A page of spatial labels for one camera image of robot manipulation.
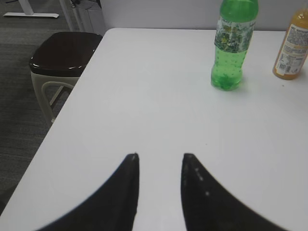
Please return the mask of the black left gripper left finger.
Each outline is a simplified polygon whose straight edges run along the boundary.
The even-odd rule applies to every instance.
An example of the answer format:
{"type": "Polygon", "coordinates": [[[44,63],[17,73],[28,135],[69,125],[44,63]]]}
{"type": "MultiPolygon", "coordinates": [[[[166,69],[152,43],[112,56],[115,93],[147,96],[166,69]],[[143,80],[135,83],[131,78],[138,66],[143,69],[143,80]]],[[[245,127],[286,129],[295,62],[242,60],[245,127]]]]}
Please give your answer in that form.
{"type": "Polygon", "coordinates": [[[40,230],[131,231],[137,213],[139,182],[139,156],[128,154],[94,194],[40,230]]]}

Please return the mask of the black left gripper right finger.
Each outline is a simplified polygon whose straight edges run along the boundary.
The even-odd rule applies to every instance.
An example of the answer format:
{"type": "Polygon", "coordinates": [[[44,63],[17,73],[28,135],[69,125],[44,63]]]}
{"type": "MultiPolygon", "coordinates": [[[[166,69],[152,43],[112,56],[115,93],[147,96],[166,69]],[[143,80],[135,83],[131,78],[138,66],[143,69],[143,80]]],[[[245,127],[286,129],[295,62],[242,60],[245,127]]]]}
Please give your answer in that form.
{"type": "Polygon", "coordinates": [[[280,231],[229,193],[194,154],[184,154],[181,204],[188,231],[280,231]]]}

